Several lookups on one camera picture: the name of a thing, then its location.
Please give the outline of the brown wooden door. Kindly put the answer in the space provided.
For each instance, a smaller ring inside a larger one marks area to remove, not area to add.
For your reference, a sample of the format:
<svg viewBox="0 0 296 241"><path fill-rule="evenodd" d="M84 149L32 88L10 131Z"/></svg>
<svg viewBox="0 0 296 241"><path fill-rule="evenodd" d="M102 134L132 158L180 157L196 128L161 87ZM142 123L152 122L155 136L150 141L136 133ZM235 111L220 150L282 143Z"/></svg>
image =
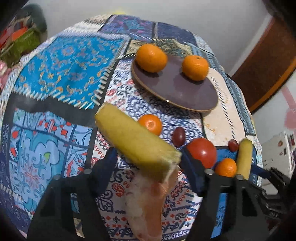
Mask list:
<svg viewBox="0 0 296 241"><path fill-rule="evenodd" d="M262 107L295 70L295 32L274 16L259 42L232 76L251 113Z"/></svg>

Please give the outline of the orange mandarin left on plate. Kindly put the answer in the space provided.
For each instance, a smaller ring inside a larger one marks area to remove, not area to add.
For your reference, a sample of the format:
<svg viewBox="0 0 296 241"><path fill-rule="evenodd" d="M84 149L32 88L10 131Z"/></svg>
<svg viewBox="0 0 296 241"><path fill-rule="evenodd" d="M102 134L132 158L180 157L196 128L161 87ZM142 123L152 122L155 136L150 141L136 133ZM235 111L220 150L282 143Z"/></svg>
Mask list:
<svg viewBox="0 0 296 241"><path fill-rule="evenodd" d="M168 56L158 46L144 44L139 47L135 61L144 71L158 73L167 65Z"/></svg>

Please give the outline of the dark purple round plate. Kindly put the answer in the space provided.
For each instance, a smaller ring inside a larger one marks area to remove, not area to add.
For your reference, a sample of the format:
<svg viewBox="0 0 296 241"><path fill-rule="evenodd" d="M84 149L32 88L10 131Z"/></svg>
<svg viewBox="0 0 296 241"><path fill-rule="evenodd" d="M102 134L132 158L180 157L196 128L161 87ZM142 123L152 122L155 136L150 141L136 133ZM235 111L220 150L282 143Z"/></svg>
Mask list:
<svg viewBox="0 0 296 241"><path fill-rule="evenodd" d="M158 73L149 73L133 61L133 80L152 95L174 106L194 112L209 112L218 104L217 91L207 77L194 82L182 72L181 57L168 56L166 67Z"/></svg>

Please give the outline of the small mandarin near tomato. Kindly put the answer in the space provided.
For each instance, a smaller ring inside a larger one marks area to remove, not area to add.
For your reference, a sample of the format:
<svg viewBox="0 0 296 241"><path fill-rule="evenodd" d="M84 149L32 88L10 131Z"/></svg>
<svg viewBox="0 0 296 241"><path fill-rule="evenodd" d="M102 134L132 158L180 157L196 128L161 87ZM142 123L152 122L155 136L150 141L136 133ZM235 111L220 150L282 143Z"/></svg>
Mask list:
<svg viewBox="0 0 296 241"><path fill-rule="evenodd" d="M215 167L215 173L224 177L234 177L237 171L236 162L231 158L225 158Z"/></svg>

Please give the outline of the white cabinet with stickers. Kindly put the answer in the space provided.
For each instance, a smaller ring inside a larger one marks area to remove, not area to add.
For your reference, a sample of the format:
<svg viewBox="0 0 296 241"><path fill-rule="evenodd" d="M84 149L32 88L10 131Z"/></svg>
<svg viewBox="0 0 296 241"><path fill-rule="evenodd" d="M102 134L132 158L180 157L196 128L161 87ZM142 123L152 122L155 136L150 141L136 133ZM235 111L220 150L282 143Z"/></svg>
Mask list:
<svg viewBox="0 0 296 241"><path fill-rule="evenodd" d="M295 169L295 138L291 133L281 132L262 144L263 168L275 168L289 178Z"/></svg>

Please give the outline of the orange mandarin on plate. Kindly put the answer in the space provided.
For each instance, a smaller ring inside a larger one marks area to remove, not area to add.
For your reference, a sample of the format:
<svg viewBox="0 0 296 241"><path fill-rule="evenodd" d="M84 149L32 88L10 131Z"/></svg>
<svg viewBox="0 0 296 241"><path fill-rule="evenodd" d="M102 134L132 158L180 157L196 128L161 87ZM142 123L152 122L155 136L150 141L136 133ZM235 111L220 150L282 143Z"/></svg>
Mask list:
<svg viewBox="0 0 296 241"><path fill-rule="evenodd" d="M167 65L168 56L158 46L144 44L139 47L135 61L144 71L158 73Z"/></svg>
<svg viewBox="0 0 296 241"><path fill-rule="evenodd" d="M197 55L186 56L182 63L182 72L192 81L203 81L209 71L208 61Z"/></svg>

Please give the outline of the orange mandarin right on plate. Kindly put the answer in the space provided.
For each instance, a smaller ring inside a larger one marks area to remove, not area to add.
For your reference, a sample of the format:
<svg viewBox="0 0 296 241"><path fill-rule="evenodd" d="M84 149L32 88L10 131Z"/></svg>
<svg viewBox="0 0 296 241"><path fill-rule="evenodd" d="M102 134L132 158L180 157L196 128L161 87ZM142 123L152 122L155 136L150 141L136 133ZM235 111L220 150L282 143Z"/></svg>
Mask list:
<svg viewBox="0 0 296 241"><path fill-rule="evenodd" d="M186 56L182 63L182 72L192 81L203 81L209 71L208 61L197 55Z"/></svg>

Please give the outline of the grey plush toy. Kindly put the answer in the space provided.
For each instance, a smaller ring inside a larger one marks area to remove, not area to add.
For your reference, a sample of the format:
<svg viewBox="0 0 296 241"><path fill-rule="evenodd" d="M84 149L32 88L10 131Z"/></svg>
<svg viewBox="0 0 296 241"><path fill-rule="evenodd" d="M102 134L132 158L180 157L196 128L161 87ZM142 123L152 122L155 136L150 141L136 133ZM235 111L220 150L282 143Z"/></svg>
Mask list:
<svg viewBox="0 0 296 241"><path fill-rule="evenodd" d="M47 31L47 23L44 17L42 8L38 4L27 4L22 10L25 16L29 16L32 19L31 27L39 33Z"/></svg>

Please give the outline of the red tomato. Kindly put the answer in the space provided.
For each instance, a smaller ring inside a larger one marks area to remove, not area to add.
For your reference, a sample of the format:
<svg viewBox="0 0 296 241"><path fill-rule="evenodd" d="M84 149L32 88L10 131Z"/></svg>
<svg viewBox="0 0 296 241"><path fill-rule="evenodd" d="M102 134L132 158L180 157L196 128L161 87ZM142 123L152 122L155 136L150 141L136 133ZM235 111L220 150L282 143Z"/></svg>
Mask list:
<svg viewBox="0 0 296 241"><path fill-rule="evenodd" d="M206 169L211 169L217 160L216 147L206 138L196 138L187 145L192 157L201 161Z"/></svg>

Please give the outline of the small dark red grape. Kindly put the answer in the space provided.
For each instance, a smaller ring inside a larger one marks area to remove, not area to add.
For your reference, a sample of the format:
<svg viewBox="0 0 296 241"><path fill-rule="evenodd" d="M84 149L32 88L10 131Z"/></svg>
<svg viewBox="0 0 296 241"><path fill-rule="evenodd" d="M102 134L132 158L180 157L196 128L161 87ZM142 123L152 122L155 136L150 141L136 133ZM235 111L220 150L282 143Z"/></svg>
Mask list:
<svg viewBox="0 0 296 241"><path fill-rule="evenodd" d="M228 149L229 149L229 151L231 151L231 152L237 152L238 149L239 149L239 144L238 144L238 142L237 142L235 139L231 139L231 140L228 142Z"/></svg>

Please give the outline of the small mandarin on cloth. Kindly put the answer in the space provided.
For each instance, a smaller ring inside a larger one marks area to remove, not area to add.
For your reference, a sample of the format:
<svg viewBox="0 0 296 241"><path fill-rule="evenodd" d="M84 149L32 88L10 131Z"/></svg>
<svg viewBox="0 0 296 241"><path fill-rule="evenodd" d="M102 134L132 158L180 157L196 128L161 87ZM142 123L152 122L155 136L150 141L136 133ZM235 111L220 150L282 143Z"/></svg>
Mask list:
<svg viewBox="0 0 296 241"><path fill-rule="evenodd" d="M160 135L163 129L161 120L153 114L145 114L141 116L138 123L147 128L151 133Z"/></svg>

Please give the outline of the green and orange box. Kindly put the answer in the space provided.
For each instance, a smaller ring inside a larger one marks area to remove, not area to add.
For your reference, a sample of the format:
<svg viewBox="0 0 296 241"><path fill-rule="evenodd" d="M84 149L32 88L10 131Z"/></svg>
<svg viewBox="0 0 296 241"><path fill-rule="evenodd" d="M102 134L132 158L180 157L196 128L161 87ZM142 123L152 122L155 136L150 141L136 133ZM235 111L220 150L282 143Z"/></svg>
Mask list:
<svg viewBox="0 0 296 241"><path fill-rule="evenodd" d="M40 35L33 28L24 27L16 39L1 49L1 60L9 67L16 65L22 56L29 54L41 44Z"/></svg>

